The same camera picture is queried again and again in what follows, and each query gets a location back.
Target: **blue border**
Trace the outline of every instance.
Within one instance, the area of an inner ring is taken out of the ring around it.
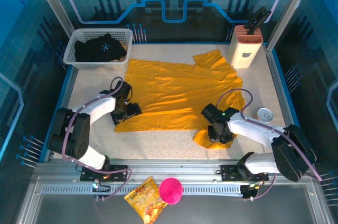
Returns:
[[[287,88],[286,81],[285,81],[283,71],[281,69],[275,48],[273,48],[272,54],[274,56],[277,71],[278,71],[278,74],[279,74],[279,78],[280,78],[281,84],[283,86],[283,90],[284,90],[284,93],[285,93],[285,96],[286,96],[287,103],[288,103],[289,108],[290,108],[290,112],[291,112],[292,119],[294,121],[294,125],[297,125],[299,127],[299,121],[298,121],[298,118],[297,118],[297,115],[296,115],[296,110],[295,110],[294,104],[292,103],[291,95],[290,95],[289,90]]]
[[[43,148],[42,148],[42,151],[41,151],[39,162],[44,162],[44,160],[46,158],[47,151],[48,151],[48,149],[47,149],[47,143],[48,143],[49,137],[51,136],[52,124],[54,123],[55,115],[56,115],[57,110],[59,108],[61,108],[63,97],[65,95],[65,92],[66,92],[66,89],[67,89],[67,85],[68,85],[68,82],[69,82],[70,76],[72,75],[72,71],[73,70],[74,70],[74,68],[72,66],[68,67],[68,71],[67,71],[67,74],[66,74],[66,76],[64,78],[64,82],[63,82],[63,85],[62,85],[62,88],[61,88],[59,99],[58,99],[58,102],[57,102],[57,104],[55,106],[55,110],[54,110],[54,114],[53,114],[53,117],[52,117],[52,120],[51,120],[51,124],[49,125],[49,129],[48,129],[48,132],[47,132],[47,135],[46,135],[46,140],[44,142],[44,145],[43,145]]]

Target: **snack bag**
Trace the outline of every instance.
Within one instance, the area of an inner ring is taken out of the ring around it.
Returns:
[[[148,178],[139,188],[125,196],[125,200],[143,219],[143,223],[153,224],[166,207],[158,193],[158,186],[152,177]]]

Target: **laundry basket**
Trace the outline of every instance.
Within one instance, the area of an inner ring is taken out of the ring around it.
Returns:
[[[125,61],[122,62],[77,62],[75,59],[75,42],[81,41],[83,43],[90,39],[98,38],[109,33],[112,38],[122,41],[128,46]],[[77,29],[73,32],[69,39],[67,48],[64,52],[63,61],[66,64],[71,64],[77,69],[88,69],[97,67],[111,67],[116,70],[124,70],[128,66],[130,51],[132,49],[133,33],[130,29]]]

